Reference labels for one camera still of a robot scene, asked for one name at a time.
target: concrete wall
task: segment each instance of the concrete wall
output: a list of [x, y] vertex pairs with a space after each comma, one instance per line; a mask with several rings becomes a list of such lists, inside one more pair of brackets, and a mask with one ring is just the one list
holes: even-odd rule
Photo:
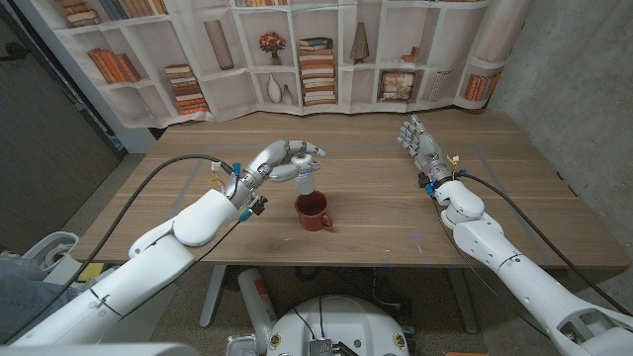
[[535, 0], [488, 108], [510, 114], [633, 256], [633, 1]]

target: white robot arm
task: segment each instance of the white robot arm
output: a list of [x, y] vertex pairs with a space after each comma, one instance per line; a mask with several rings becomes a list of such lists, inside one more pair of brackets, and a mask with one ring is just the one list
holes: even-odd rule
[[563, 287], [507, 240], [484, 202], [455, 179], [441, 150], [416, 115], [399, 142], [421, 171], [420, 186], [446, 206], [443, 223], [459, 248], [491, 270], [538, 320], [562, 355], [633, 354], [633, 317], [588, 303]]
[[130, 261], [42, 321], [12, 346], [95, 343], [117, 321], [162, 287], [178, 278], [192, 263], [187, 246], [211, 242], [217, 232], [238, 218], [259, 215], [267, 202], [255, 189], [266, 180], [286, 182], [299, 174], [317, 171], [315, 163], [287, 164], [296, 153], [324, 157], [311, 143], [279, 140], [266, 147], [234, 179], [225, 195], [212, 190], [178, 216], [141, 236], [130, 248]]

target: blue jeans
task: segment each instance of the blue jeans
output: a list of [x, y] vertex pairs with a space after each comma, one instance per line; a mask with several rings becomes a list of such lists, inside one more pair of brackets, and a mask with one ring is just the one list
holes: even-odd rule
[[[34, 261], [0, 256], [0, 342], [38, 312], [62, 286], [42, 282], [46, 273]], [[78, 292], [69, 288], [19, 336], [63, 307]]]

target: wooden table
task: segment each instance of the wooden table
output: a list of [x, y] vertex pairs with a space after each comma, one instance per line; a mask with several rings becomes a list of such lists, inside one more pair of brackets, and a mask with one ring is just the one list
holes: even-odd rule
[[[458, 110], [420, 115], [445, 153], [459, 154], [459, 168], [507, 194], [578, 266], [623, 269], [629, 258], [556, 170], [503, 112]], [[408, 115], [298, 118], [255, 113], [225, 123], [172, 127], [108, 204], [72, 254], [87, 257], [143, 178], [168, 158], [207, 153], [247, 164], [277, 139], [305, 139], [327, 152], [318, 162], [317, 188], [329, 197], [332, 231], [304, 231], [294, 208], [294, 182], [266, 182], [266, 211], [238, 226], [205, 258], [216, 264], [339, 266], [463, 266], [440, 227], [430, 198], [416, 186], [417, 169], [398, 145]], [[178, 162], [159, 173], [136, 199], [97, 259], [123, 263], [144, 232], [192, 204], [206, 191], [210, 162]], [[506, 236], [541, 266], [564, 267], [538, 235], [494, 192], [464, 178], [486, 203]], [[193, 249], [198, 256], [207, 247]]]

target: red mug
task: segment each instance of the red mug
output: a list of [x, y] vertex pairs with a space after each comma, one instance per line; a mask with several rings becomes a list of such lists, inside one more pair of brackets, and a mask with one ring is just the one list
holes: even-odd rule
[[327, 213], [327, 197], [320, 191], [300, 195], [295, 201], [299, 213], [299, 223], [308, 231], [318, 231], [332, 227], [332, 218]]

